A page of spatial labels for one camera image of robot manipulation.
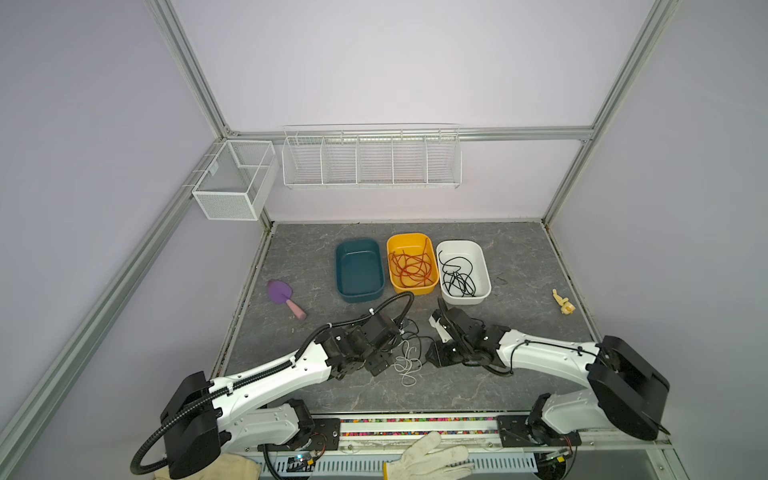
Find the yellow plastic bin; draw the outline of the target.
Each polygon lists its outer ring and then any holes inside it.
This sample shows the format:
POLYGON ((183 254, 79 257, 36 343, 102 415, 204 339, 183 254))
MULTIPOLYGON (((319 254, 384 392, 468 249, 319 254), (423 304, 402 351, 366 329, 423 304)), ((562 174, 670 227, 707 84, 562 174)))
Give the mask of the yellow plastic bin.
POLYGON ((439 283, 431 239, 422 233, 396 234, 386 243, 389 278, 396 293, 432 293, 439 283))

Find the small white mesh basket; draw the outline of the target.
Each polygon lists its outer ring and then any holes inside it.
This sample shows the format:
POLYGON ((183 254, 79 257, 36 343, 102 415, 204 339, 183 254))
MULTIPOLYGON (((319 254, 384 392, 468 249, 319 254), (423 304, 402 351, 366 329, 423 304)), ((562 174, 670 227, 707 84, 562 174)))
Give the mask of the small white mesh basket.
POLYGON ((278 173, 272 142, 225 140, 192 194, 209 220, 259 221, 278 173))

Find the white plastic bin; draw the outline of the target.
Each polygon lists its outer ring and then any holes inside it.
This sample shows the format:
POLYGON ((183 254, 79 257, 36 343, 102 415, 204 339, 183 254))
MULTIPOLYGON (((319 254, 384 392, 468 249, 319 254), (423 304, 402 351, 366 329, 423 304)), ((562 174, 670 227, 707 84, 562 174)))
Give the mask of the white plastic bin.
POLYGON ((443 299, 453 306, 481 304, 492 285, 481 246, 469 240, 448 240, 436 247, 443 299))

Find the cream work glove left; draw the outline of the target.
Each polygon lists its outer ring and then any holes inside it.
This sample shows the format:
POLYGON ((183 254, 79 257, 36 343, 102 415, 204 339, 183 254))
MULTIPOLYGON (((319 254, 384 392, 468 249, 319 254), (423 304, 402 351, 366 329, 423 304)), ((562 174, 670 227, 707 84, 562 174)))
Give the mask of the cream work glove left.
POLYGON ((251 459, 224 453, 201 471, 182 480, 258 480, 262 466, 251 459))

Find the beige toy figure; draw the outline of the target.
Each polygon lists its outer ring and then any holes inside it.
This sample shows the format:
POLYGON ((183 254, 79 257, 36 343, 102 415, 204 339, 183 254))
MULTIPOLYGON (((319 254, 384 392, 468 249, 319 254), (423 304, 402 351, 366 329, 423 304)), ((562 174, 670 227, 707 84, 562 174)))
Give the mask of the beige toy figure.
POLYGON ((563 315, 571 315, 576 311, 575 305, 570 301, 569 298, 561 296, 556 289, 552 290, 552 296, 555 300, 555 302, 560 307, 560 312, 563 315))

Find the purple pink scoop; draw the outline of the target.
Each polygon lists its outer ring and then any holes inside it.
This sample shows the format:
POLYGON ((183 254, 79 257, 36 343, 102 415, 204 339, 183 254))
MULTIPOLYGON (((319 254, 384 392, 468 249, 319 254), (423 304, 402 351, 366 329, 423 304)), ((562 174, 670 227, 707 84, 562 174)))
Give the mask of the purple pink scoop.
POLYGON ((307 313, 292 300, 293 290, 287 283, 277 279, 269 280, 267 294, 273 303, 286 305, 297 319, 307 318, 307 313))

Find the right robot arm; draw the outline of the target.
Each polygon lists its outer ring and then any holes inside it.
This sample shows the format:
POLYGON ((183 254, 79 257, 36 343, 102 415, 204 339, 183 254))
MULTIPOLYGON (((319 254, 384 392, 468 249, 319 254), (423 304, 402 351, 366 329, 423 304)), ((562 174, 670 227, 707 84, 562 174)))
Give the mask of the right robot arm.
POLYGON ((432 365, 481 368, 511 377, 537 371, 579 385, 568 394, 540 395, 513 434, 525 444, 566 446, 583 430, 618 429, 644 441, 667 430, 662 417, 669 381, 623 339, 573 342, 525 334, 469 316, 444 301, 429 319, 438 333, 426 354, 432 365))

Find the white work glove centre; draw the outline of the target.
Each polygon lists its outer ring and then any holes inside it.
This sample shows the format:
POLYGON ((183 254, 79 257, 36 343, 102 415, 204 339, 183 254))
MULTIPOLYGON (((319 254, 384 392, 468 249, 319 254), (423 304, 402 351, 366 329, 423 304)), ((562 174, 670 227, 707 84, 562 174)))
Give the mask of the white work glove centre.
POLYGON ((430 432, 409 446, 401 457, 385 462, 382 472, 387 480, 463 479, 473 473, 466 446, 440 449, 441 435, 430 432))

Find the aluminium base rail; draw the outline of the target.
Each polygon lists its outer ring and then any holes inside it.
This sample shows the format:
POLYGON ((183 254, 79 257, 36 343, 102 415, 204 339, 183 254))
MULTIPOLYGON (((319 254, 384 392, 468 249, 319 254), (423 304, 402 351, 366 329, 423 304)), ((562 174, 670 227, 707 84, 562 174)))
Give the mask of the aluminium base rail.
POLYGON ((314 440, 328 441, 335 455, 400 453, 419 437, 438 433, 448 446, 465 445, 472 453, 591 450, 670 449, 665 434, 654 441, 631 437, 619 430, 583 430, 568 439, 558 436, 536 443, 529 436, 525 412, 438 412, 394 414, 315 414, 314 440))

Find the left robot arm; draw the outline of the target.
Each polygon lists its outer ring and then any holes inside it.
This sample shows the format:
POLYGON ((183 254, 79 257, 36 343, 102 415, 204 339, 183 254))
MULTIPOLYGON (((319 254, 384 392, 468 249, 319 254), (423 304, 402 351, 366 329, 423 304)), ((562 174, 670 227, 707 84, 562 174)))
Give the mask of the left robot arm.
POLYGON ((387 370, 414 300, 411 292, 399 293, 358 318, 324 324, 296 351, 244 372, 213 379, 203 372, 188 375, 158 429, 134 454, 131 473, 168 468, 180 479, 236 444, 268 448, 308 440, 313 419, 291 393, 361 369, 372 376, 387 370))

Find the teal plastic bin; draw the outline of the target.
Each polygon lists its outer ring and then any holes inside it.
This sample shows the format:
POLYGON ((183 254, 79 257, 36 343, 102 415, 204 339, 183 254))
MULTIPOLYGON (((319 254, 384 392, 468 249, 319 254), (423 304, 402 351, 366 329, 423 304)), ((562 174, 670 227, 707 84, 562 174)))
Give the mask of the teal plastic bin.
POLYGON ((372 238, 340 243, 335 250, 336 285, 347 303, 362 303, 381 297, 385 278, 381 250, 372 238))

